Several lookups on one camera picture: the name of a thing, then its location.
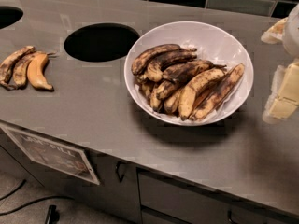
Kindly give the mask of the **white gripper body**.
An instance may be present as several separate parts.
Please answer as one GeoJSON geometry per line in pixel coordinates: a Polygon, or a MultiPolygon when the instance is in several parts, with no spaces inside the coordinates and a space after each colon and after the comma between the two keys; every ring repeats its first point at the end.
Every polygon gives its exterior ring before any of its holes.
{"type": "Polygon", "coordinates": [[[290,12],[284,26],[282,44],[294,58],[299,58],[299,4],[290,12]]]}

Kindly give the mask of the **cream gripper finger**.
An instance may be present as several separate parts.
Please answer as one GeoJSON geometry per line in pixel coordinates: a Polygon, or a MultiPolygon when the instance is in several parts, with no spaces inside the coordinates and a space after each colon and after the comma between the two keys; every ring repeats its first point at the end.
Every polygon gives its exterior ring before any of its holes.
{"type": "Polygon", "coordinates": [[[277,44],[282,42],[282,35],[287,18],[277,21],[261,36],[261,40],[267,44],[277,44]]]}
{"type": "Polygon", "coordinates": [[[266,102],[263,121],[277,124],[288,119],[299,107],[299,60],[287,67],[279,65],[274,73],[271,94],[266,102]]]}

